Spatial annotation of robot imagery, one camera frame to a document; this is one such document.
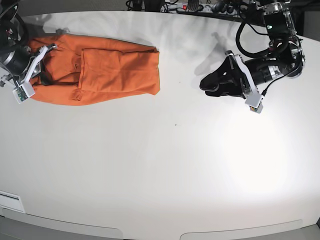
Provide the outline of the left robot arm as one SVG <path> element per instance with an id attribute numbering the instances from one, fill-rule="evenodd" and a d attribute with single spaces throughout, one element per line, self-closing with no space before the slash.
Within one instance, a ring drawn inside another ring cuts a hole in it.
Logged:
<path id="1" fill-rule="evenodd" d="M 298 37 L 291 11 L 285 0 L 220 0 L 213 11 L 236 11 L 242 22 L 235 35 L 239 57 L 226 51 L 222 65 L 204 77 L 199 88 L 211 97 L 241 97 L 247 99 L 261 84 L 271 85 L 283 77 L 294 78 L 302 73 L 305 55 L 302 39 Z M 263 22 L 269 38 L 268 47 L 258 52 L 249 52 L 241 44 L 245 26 Z"/>

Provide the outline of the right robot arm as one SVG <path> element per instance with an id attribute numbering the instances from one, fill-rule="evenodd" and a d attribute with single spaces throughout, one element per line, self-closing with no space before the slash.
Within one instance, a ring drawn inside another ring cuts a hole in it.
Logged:
<path id="1" fill-rule="evenodd" d="M 28 46 L 29 31 L 18 14 L 18 0 L 0 2 L 0 68 L 7 73 L 0 76 L 0 86 L 11 84 L 17 89 L 24 81 L 40 49 L 32 52 Z"/>

